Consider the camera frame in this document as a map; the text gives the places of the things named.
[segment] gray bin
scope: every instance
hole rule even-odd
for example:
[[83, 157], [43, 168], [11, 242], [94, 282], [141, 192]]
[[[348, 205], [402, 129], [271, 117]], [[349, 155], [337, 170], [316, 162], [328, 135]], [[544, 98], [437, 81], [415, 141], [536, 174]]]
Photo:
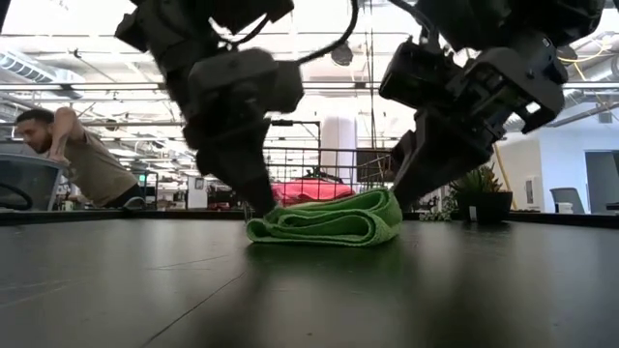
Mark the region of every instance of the gray bin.
[[[32, 198], [33, 211], [50, 211], [64, 167], [49, 159], [0, 154], [0, 183], [23, 190]], [[0, 202], [23, 204], [15, 193], [0, 188]]]

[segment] green plant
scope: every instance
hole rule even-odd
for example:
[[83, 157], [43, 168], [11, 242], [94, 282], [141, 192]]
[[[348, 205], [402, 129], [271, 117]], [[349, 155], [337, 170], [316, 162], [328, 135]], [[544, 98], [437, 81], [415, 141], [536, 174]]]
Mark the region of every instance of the green plant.
[[421, 221], [451, 221], [452, 213], [457, 209], [456, 197], [451, 191], [447, 196], [443, 197], [441, 202], [441, 210], [419, 214]]
[[503, 187], [494, 175], [494, 163], [482, 165], [449, 184], [456, 194], [498, 192]]
[[463, 193], [498, 192], [503, 187], [494, 175], [494, 163], [482, 165], [449, 184], [450, 193], [443, 198], [440, 211], [419, 215], [421, 221], [449, 221], [457, 210], [456, 196]]

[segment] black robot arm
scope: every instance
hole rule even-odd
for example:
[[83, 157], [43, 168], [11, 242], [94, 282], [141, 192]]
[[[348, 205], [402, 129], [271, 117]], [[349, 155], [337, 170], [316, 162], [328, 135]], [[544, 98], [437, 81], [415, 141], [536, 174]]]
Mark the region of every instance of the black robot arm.
[[[568, 80], [556, 46], [592, 33], [604, 9], [604, 0], [391, 1], [425, 27], [419, 43], [400, 45], [379, 90], [417, 109], [416, 131], [393, 151], [401, 206], [487, 162], [511, 115], [524, 133], [555, 119]], [[436, 31], [452, 48], [480, 54], [457, 66]]]
[[[294, 9], [291, 0], [133, 0], [115, 36], [150, 51], [169, 96], [186, 120], [183, 133], [197, 150], [203, 175], [213, 174], [247, 200], [259, 214], [271, 211], [273, 198], [262, 147], [268, 111], [289, 113], [303, 97], [300, 65], [345, 43], [357, 23], [353, 3], [348, 29], [336, 42], [298, 61], [276, 61], [262, 49], [239, 50], [268, 21]], [[222, 38], [210, 25], [238, 34], [262, 17], [239, 42]]]

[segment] microfiber cloth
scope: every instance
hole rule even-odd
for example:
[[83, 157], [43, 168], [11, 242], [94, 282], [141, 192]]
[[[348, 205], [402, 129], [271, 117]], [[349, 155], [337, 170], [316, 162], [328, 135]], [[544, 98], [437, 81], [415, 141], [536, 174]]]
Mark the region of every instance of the microfiber cloth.
[[402, 212], [385, 188], [326, 203], [277, 207], [248, 222], [248, 237], [257, 243], [371, 247], [393, 239]]

